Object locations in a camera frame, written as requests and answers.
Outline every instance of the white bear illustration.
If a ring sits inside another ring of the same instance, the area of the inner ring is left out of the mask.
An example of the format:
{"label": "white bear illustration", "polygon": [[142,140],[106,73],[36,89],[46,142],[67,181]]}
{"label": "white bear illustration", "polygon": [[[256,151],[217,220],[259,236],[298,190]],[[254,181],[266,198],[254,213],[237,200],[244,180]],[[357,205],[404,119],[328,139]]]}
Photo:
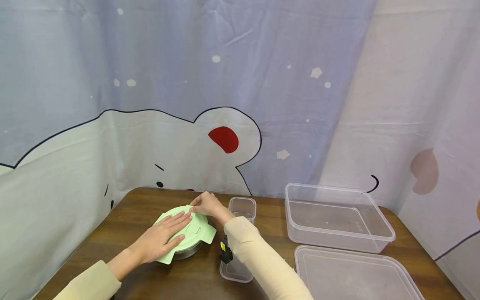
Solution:
{"label": "white bear illustration", "polygon": [[[0,290],[38,291],[111,206],[141,186],[250,195],[237,167],[258,153],[255,122],[234,108],[195,121],[109,110],[0,166]],[[30,289],[25,290],[28,282]]]}

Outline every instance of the food container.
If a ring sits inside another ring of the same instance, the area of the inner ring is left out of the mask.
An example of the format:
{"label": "food container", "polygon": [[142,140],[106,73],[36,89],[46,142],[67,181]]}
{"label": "food container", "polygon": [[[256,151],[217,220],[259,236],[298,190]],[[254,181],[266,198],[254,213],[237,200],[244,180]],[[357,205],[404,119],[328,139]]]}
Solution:
{"label": "food container", "polygon": [[297,243],[380,253],[395,232],[360,190],[290,183],[285,187],[290,239]]}
{"label": "food container", "polygon": [[425,300],[402,264],[388,256],[299,246],[295,265],[315,300]]}
{"label": "food container", "polygon": [[244,216],[253,224],[257,217],[257,202],[252,198],[233,197],[228,203],[228,210],[234,216]]}
{"label": "food container", "polygon": [[[154,224],[160,222],[160,220],[168,215],[174,216],[182,211],[187,213],[190,211],[191,207],[191,205],[185,205],[172,208],[166,213],[162,214]],[[163,264],[170,264],[172,259],[180,260],[189,258],[200,250],[204,242],[211,244],[215,233],[216,229],[208,224],[207,217],[202,214],[192,213],[192,220],[190,223],[185,228],[173,235],[170,240],[180,234],[184,234],[185,238],[180,242],[179,245],[173,248],[172,251],[160,257],[157,261]]]}
{"label": "food container", "polygon": [[[257,216],[257,202],[252,198],[233,197],[228,204],[228,210],[235,216],[246,217],[253,224]],[[226,280],[240,283],[249,283],[253,280],[252,273],[235,255],[228,264],[220,263],[220,275]]]}

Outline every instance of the blue curtain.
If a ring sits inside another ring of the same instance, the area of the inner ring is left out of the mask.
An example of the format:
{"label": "blue curtain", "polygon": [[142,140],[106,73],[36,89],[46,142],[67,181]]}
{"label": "blue curtain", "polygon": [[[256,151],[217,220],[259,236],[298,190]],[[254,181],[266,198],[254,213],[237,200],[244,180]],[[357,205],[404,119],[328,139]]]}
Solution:
{"label": "blue curtain", "polygon": [[106,109],[234,107],[252,194],[316,184],[375,0],[0,0],[0,164]]}

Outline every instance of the cartoon print curtain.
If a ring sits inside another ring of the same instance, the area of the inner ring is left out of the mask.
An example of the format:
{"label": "cartoon print curtain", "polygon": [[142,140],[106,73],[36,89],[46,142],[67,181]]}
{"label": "cartoon print curtain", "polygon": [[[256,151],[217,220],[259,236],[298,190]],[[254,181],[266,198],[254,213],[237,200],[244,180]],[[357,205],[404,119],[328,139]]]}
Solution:
{"label": "cartoon print curtain", "polygon": [[480,299],[479,3],[381,0],[321,184],[396,212],[462,295]]}
{"label": "cartoon print curtain", "polygon": [[131,189],[317,184],[375,0],[0,1],[0,296]]}

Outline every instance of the red bear ear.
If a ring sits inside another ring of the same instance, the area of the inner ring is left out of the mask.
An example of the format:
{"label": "red bear ear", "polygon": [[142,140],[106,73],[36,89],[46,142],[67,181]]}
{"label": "red bear ear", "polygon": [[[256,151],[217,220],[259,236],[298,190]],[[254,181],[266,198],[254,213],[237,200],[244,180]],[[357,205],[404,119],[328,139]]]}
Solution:
{"label": "red bear ear", "polygon": [[217,127],[213,129],[208,136],[227,154],[235,152],[239,147],[239,138],[235,132],[228,127]]}

